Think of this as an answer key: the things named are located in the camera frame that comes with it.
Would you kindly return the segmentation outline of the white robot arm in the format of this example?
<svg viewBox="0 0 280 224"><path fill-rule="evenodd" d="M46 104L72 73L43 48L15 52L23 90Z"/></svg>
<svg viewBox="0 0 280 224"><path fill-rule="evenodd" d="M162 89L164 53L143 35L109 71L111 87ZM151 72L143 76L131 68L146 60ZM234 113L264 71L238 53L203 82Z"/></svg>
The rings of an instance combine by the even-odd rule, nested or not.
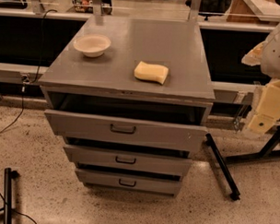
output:
<svg viewBox="0 0 280 224"><path fill-rule="evenodd" d="M241 62L259 65L270 82L255 91L251 112L243 130L248 134L263 135L280 120L280 22L264 41L246 53Z"/></svg>

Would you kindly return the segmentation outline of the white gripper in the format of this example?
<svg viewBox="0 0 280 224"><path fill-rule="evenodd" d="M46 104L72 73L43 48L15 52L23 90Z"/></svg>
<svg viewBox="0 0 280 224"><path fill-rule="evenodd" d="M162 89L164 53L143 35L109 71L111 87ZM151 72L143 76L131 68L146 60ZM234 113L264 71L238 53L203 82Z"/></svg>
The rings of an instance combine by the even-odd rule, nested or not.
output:
<svg viewBox="0 0 280 224"><path fill-rule="evenodd" d="M262 135L280 119L280 79L271 80L260 88L255 114L246 126L252 133Z"/></svg>

